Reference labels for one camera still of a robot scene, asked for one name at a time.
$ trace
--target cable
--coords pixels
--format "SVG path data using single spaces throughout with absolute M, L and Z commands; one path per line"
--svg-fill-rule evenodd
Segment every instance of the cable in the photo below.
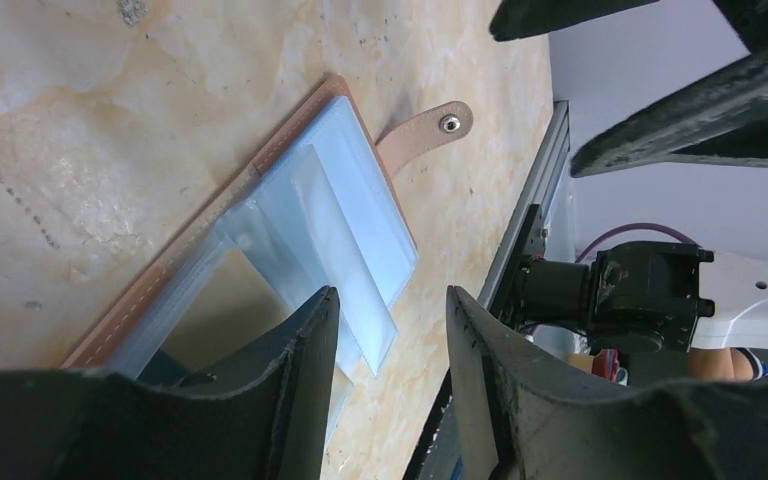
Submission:
M 615 237 L 621 233 L 632 232 L 635 230 L 650 230 L 653 232 L 659 232 L 663 233 L 664 235 L 669 235 L 681 243 L 698 245 L 698 243 L 696 243 L 696 241 L 694 241 L 692 238 L 679 232 L 678 230 L 667 227 L 666 225 L 661 225 L 658 223 L 629 223 L 627 225 L 622 225 L 617 228 L 608 230 L 607 232 L 600 235 L 599 238 L 593 240 L 590 245 L 588 245 L 587 248 L 585 248 L 584 251 L 578 255 L 578 257 L 575 259 L 575 263 L 581 263 L 581 261 L 587 258 L 587 255 L 593 251 L 594 248 L 604 243 L 605 240 Z

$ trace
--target leather wallet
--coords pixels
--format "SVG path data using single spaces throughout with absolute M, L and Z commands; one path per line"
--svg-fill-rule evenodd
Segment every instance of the leather wallet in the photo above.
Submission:
M 261 175 L 278 160 L 320 111 L 335 97 L 351 102 L 379 167 L 385 173 L 399 212 L 404 217 L 391 179 L 411 160 L 439 146 L 466 136 L 472 129 L 473 116 L 463 102 L 449 102 L 420 113 L 397 125 L 373 143 L 345 79 L 327 77 L 277 130 L 251 162 L 219 189 L 157 257 L 134 279 L 110 309 L 87 333 L 75 350 L 63 361 L 62 368 L 87 368 L 105 365 L 116 348 L 140 320 L 159 292 L 187 258 L 188 254 L 216 219 L 231 205 L 240 202 L 257 184 Z

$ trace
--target card holder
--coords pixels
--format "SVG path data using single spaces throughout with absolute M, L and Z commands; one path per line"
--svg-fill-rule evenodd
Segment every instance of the card holder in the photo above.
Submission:
M 289 151 L 308 145 L 316 147 L 319 163 L 381 298 L 392 307 L 419 256 L 347 97 L 331 100 Z
M 291 309 L 323 285 L 340 298 L 337 363 L 346 372 L 360 349 L 373 375 L 397 335 L 317 150 L 290 150 L 249 198 L 217 222 Z
M 346 97 L 351 104 L 378 166 L 384 172 L 387 188 L 402 217 L 404 215 L 392 186 L 392 175 L 416 155 L 463 138 L 469 133 L 473 124 L 472 112 L 466 104 L 450 102 L 396 126 L 381 138 L 379 147 L 375 148 L 345 80 L 337 75 L 329 76 L 277 130 L 252 161 L 218 190 L 198 213 L 185 222 L 185 227 L 87 332 L 85 338 L 63 361 L 62 367 L 85 368 L 107 364 L 175 272 L 205 240 L 217 218 L 231 205 L 245 199 L 258 183 L 261 175 L 271 168 L 323 108 L 339 96 Z M 382 151 L 389 152 L 390 156 L 383 157 Z

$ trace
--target stitching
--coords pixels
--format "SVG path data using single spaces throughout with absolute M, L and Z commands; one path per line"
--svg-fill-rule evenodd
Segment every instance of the stitching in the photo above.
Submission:
M 335 88 L 333 88 L 333 91 L 335 91 L 339 95 L 347 95 L 347 93 L 345 91 L 345 88 L 343 88 L 343 85 L 336 85 Z M 319 107 L 320 105 L 322 105 L 322 103 L 324 103 L 326 99 L 331 100 L 332 97 L 327 95 L 328 93 L 329 92 L 326 90 L 325 91 L 326 95 L 320 95 L 319 98 L 317 98 L 308 108 L 306 108 L 304 110 L 301 110 L 301 111 L 297 110 L 296 114 L 299 114 L 299 112 L 301 112 L 301 114 L 299 114 L 300 116 L 303 116 L 303 117 L 307 116 L 307 114 L 310 113 L 312 110 L 314 110 L 317 107 Z M 287 133 L 285 133 L 283 136 L 281 136 L 281 138 L 279 138 L 277 142 L 273 143 L 269 147 L 269 150 L 264 153 L 263 161 L 261 162 L 261 164 L 271 162 L 275 158 L 275 155 L 278 152 L 278 150 L 287 142 L 287 139 L 290 136 L 297 136 L 298 130 L 300 130 L 301 128 L 302 128 L 302 126 L 300 124 L 298 124 L 298 123 L 294 124 L 287 131 Z M 190 238 L 187 239 L 187 241 L 184 242 L 184 244 L 178 249 L 178 252 L 175 253 L 175 255 L 172 257 L 172 259 L 170 260 L 170 263 L 176 262 L 181 257 L 181 255 L 184 254 L 184 251 L 187 250 L 187 248 L 193 243 L 193 241 L 196 239 L 196 237 L 201 235 L 201 233 L 204 232 L 204 230 L 208 226 L 212 225 L 215 222 L 215 220 L 219 217 L 219 215 L 221 215 L 225 210 L 227 210 L 228 205 L 234 200 L 234 198 L 237 196 L 238 193 L 240 193 L 240 190 L 242 190 L 242 189 L 243 189 L 243 186 L 238 185 L 238 186 L 234 187 L 231 190 L 231 193 L 228 196 L 228 198 L 226 198 L 210 214 L 210 217 L 208 217 L 204 222 L 202 222 L 201 225 L 198 226 L 198 228 L 196 229 L 195 233 L 193 233 L 193 235 L 190 236 Z M 155 277 L 154 281 L 152 282 L 152 285 L 148 287 L 148 290 L 146 290 L 146 294 L 148 294 L 148 292 L 150 292 L 154 288 L 154 285 L 156 285 L 157 282 L 160 281 L 160 275 L 161 274 L 158 274 L 157 277 Z M 142 302 L 145 299 L 145 297 L 146 297 L 146 295 L 143 295 L 143 296 L 141 296 L 139 298 L 139 300 L 135 301 L 131 305 L 129 312 L 133 312 L 137 308 L 137 305 L 140 302 Z M 119 329 L 119 327 L 122 326 L 122 323 L 125 320 L 127 320 L 129 317 L 130 317 L 130 313 L 127 313 L 122 318 L 120 318 L 119 321 L 116 323 L 116 325 L 113 327 L 113 331 L 114 332 L 117 331 Z M 101 342 L 101 344 L 99 344 L 99 346 L 98 346 L 98 348 L 96 348 L 95 352 L 93 352 L 93 354 L 90 355 L 90 357 L 84 362 L 84 365 L 89 365 L 90 362 L 92 362 L 93 359 L 95 359 L 95 357 L 98 355 L 98 353 L 101 351 L 101 349 L 107 344 L 107 342 L 112 337 L 113 337 L 112 333 L 110 335 L 108 335 Z

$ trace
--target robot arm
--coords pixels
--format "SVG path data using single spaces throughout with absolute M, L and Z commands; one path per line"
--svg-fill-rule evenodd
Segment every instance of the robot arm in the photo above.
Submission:
M 768 262 L 697 245 L 630 242 L 589 266 L 527 261 L 526 324 L 555 324 L 597 348 L 768 349 Z

